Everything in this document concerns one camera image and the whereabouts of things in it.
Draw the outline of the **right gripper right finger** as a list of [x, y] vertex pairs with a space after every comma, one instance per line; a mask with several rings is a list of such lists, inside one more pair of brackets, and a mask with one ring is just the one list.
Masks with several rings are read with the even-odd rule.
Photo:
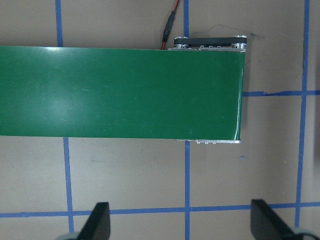
[[250, 231], [255, 240], [299, 239], [263, 199], [251, 200]]

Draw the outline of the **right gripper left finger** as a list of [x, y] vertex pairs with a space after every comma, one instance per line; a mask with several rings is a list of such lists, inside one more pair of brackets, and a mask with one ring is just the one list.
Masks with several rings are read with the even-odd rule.
[[111, 236], [108, 202], [98, 202], [77, 236], [78, 240], [108, 240]]

